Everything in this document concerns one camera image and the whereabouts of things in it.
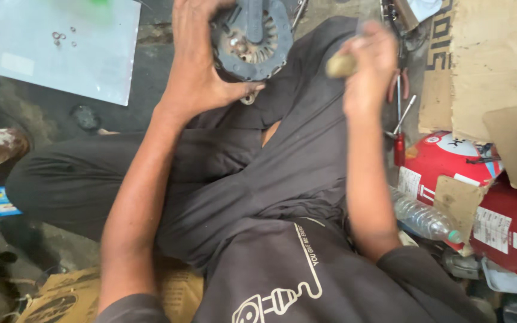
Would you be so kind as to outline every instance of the red screwdriver handle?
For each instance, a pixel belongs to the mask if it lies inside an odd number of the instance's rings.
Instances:
[[[406,143],[404,133],[400,132],[396,134],[394,139],[394,165],[400,167],[406,163]]]

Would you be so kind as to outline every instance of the wooden handle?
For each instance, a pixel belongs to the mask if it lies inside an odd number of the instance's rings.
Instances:
[[[356,73],[357,62],[354,56],[349,54],[334,54],[326,62],[326,76],[332,78],[349,77]]]

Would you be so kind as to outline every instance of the alternator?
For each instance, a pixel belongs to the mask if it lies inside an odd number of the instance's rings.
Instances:
[[[231,76],[261,81],[286,65],[292,26],[280,0],[237,0],[214,24],[215,61]]]

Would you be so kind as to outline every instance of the black t-shirt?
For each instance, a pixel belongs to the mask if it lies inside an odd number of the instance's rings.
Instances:
[[[483,322],[459,285],[417,247],[376,265],[332,224],[254,220],[214,261],[194,322]],[[168,322],[152,296],[125,297],[97,322]]]

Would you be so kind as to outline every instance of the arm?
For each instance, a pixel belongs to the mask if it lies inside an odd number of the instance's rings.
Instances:
[[[346,81],[343,109],[348,124],[346,198],[353,239],[362,255],[376,262],[401,246],[384,171],[380,112],[396,67],[396,42],[377,22],[364,26],[365,37],[341,48],[358,61]]]
[[[152,252],[171,160],[195,115],[254,92],[260,83],[226,83],[213,67],[209,19],[234,0],[175,0],[175,57],[168,86],[121,184],[101,239],[99,312],[133,294],[156,295]]]

